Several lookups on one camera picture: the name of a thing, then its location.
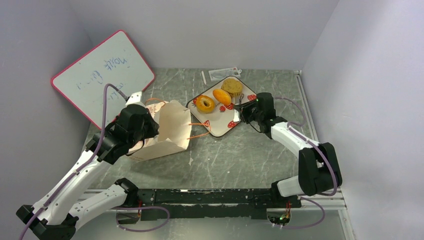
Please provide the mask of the white paper bag orange handles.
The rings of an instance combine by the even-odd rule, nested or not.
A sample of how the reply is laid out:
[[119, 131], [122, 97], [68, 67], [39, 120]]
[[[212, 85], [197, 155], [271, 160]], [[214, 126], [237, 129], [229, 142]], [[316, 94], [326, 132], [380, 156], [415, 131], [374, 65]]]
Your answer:
[[191, 111], [176, 100], [163, 101], [146, 106], [158, 123], [158, 135], [139, 141], [128, 152], [128, 157], [146, 161], [176, 154], [188, 149], [191, 139], [211, 132], [208, 123], [192, 123]]

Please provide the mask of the yellow fake bread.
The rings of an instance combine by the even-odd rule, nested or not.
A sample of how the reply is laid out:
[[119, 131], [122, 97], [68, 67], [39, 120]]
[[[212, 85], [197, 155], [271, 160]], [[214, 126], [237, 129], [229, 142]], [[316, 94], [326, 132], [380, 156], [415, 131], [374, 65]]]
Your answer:
[[226, 91], [231, 97], [237, 97], [242, 94], [243, 85], [235, 78], [227, 78], [223, 81], [221, 89]]

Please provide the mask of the orange fake bread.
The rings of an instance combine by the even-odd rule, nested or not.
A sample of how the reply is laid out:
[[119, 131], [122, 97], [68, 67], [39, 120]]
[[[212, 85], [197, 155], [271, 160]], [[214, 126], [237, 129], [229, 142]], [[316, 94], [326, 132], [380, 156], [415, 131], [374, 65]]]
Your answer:
[[228, 106], [232, 103], [232, 96], [225, 90], [217, 88], [212, 91], [214, 98], [221, 104]]

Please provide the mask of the ring doughnut fake bread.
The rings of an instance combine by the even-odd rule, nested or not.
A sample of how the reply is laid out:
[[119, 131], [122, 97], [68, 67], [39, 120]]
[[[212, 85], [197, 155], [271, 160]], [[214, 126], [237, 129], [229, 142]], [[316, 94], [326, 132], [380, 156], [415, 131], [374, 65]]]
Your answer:
[[215, 101], [207, 95], [199, 95], [196, 98], [195, 106], [198, 112], [203, 114], [210, 114], [215, 109]]

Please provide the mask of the metal tongs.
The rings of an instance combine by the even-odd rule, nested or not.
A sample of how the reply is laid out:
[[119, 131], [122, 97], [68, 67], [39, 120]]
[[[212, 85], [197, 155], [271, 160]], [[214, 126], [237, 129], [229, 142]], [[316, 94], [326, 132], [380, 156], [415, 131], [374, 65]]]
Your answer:
[[244, 99], [244, 94], [241, 93], [240, 96], [238, 97], [238, 103], [234, 104], [234, 115], [233, 115], [233, 121], [235, 123], [243, 123], [244, 119], [242, 116], [242, 111], [241, 111], [241, 105], [243, 104], [243, 99]]

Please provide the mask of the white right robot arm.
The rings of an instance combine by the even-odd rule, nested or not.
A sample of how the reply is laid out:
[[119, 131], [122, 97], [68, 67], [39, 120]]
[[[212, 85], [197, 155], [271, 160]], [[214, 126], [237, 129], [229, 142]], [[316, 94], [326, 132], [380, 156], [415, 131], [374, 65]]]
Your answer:
[[261, 92], [256, 98], [234, 106], [234, 119], [251, 124], [256, 122], [257, 131], [265, 134], [298, 157], [298, 173], [273, 184], [270, 202], [282, 207], [291, 196], [332, 196], [343, 179], [334, 146], [306, 137], [295, 129], [300, 123], [277, 116], [274, 98], [269, 92]]

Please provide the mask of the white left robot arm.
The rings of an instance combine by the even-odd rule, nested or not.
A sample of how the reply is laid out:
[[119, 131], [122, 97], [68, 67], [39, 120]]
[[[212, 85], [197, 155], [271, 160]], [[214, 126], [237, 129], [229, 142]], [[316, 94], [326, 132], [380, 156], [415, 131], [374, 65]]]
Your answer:
[[33, 205], [22, 205], [16, 215], [25, 223], [23, 238], [31, 230], [40, 240], [70, 240], [78, 229], [115, 207], [134, 207], [139, 189], [126, 178], [106, 190], [80, 201], [90, 184], [138, 142], [155, 137], [159, 125], [150, 111], [128, 104], [111, 123], [104, 124], [86, 145], [79, 159], [62, 180]]

